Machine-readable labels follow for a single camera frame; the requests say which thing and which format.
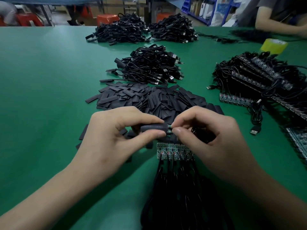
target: gray shirt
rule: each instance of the gray shirt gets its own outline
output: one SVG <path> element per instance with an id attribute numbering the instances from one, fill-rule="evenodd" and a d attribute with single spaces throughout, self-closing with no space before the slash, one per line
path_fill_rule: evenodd
<path id="1" fill-rule="evenodd" d="M 255 27 L 256 16 L 260 6 L 271 8 L 271 19 L 280 22 L 296 9 L 296 4 L 296 0 L 251 0 L 238 17 L 238 26 Z"/>

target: finger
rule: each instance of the finger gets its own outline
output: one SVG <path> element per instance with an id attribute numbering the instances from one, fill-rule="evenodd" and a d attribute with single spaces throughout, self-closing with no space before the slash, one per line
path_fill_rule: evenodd
<path id="1" fill-rule="evenodd" d="M 188 147 L 193 153 L 198 157 L 202 158 L 204 155 L 203 151 L 209 151 L 210 146 L 199 140 L 191 131 L 183 127 L 175 127 L 172 132 L 177 136 L 177 138 Z"/>
<path id="2" fill-rule="evenodd" d="M 159 117 L 142 113 L 136 107 L 118 109 L 121 109 L 116 121 L 116 128 L 119 131 L 124 127 L 131 127 L 137 124 L 164 123 L 164 120 Z"/>
<path id="3" fill-rule="evenodd" d="M 153 141 L 154 139 L 158 139 L 164 136 L 166 136 L 166 133 L 164 131 L 151 129 L 144 131 L 140 135 L 130 140 L 126 140 L 123 143 L 125 144 L 125 148 L 128 149 L 128 153 L 132 154 L 135 151 L 144 147 L 149 142 Z"/>
<path id="4" fill-rule="evenodd" d="M 199 106 L 194 106 L 179 114 L 172 123 L 172 128 L 182 126 L 185 126 L 186 128 L 188 122 L 197 121 L 201 124 L 205 124 L 206 128 L 212 131 L 215 135 L 218 135 L 219 119 L 220 115 L 218 113 Z"/>

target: white box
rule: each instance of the white box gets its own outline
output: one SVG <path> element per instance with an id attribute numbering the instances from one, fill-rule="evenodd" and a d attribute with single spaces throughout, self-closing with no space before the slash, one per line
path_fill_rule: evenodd
<path id="1" fill-rule="evenodd" d="M 213 11 L 213 5 L 206 4 L 205 10 L 203 12 L 203 18 L 206 19 L 206 15 L 210 12 Z"/>
<path id="2" fill-rule="evenodd" d="M 204 14 L 206 3 L 201 4 L 201 11 L 199 11 L 199 16 L 202 17 Z"/>

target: forearm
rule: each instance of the forearm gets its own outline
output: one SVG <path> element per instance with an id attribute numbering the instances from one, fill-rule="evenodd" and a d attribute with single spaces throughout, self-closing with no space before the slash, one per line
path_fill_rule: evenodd
<path id="1" fill-rule="evenodd" d="M 307 205 L 263 170 L 241 188 L 278 229 L 307 229 Z"/>
<path id="2" fill-rule="evenodd" d="M 272 19 L 256 20 L 256 29 L 285 35 L 297 35 L 301 32 L 298 26 L 291 26 Z"/>
<path id="3" fill-rule="evenodd" d="M 96 184 L 66 168 L 27 199 L 0 217 L 0 229 L 40 230 L 52 226 Z"/>

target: circuit board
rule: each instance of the circuit board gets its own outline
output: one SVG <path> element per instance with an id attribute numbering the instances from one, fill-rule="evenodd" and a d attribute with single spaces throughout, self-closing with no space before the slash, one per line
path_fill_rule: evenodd
<path id="1" fill-rule="evenodd" d="M 307 128 L 286 127 L 285 130 L 307 163 Z"/>
<path id="2" fill-rule="evenodd" d="M 225 102 L 225 103 L 235 104 L 238 106 L 245 106 L 245 107 L 249 107 L 251 106 L 252 102 L 255 102 L 255 100 L 252 100 L 249 98 L 243 98 L 243 97 L 238 97 L 235 95 L 229 95 L 229 94 L 224 94 L 224 93 L 220 93 L 220 101 Z"/>
<path id="3" fill-rule="evenodd" d="M 157 158 L 162 160 L 191 160 L 193 153 L 183 144 L 157 142 Z"/>

